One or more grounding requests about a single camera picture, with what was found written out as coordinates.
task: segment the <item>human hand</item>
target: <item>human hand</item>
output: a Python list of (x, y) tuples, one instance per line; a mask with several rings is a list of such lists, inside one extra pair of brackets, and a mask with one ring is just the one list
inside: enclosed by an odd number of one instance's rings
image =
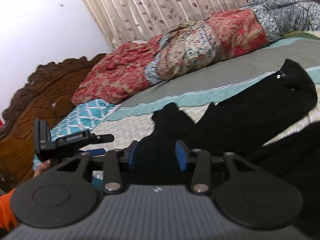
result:
[(47, 160), (46, 162), (40, 163), (33, 177), (40, 175), (42, 172), (46, 171), (51, 167), (51, 161)]

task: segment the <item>pillow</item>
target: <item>pillow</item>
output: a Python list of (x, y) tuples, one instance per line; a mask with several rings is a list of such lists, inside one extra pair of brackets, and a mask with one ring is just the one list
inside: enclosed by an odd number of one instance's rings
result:
[(76, 89), (71, 102), (74, 105), (95, 98), (118, 104), (150, 87), (145, 67), (158, 54), (159, 40), (155, 36), (146, 44), (126, 43), (113, 53), (105, 55)]
[[(92, 130), (113, 109), (115, 105), (102, 99), (95, 99), (73, 109), (55, 128), (51, 130), (51, 140), (82, 130)], [(33, 170), (40, 164), (37, 156), (33, 159)]]

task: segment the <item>wooden headboard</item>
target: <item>wooden headboard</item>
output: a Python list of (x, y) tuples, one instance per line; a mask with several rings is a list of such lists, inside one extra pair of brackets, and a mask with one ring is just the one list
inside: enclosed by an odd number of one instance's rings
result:
[(0, 188), (6, 192), (33, 177), (33, 125), (46, 120), (52, 129), (75, 106), (71, 97), (92, 67), (105, 54), (87, 61), (69, 58), (61, 63), (39, 65), (24, 88), (13, 96), (4, 110), (0, 127)]

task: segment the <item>gray base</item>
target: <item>gray base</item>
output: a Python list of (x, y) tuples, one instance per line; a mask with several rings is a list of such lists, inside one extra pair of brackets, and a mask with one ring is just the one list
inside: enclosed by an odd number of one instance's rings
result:
[(104, 198), (81, 222), (60, 229), (20, 225), (5, 240), (307, 240), (293, 226), (275, 231), (242, 228), (224, 218), (207, 196), (184, 186), (130, 186)]

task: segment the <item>orange sleeve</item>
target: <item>orange sleeve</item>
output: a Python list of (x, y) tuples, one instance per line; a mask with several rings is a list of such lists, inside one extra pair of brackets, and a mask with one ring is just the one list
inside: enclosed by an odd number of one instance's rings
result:
[(10, 208), (10, 199), (14, 190), (15, 189), (11, 190), (8, 194), (0, 196), (0, 228), (3, 228), (8, 232), (18, 225)]

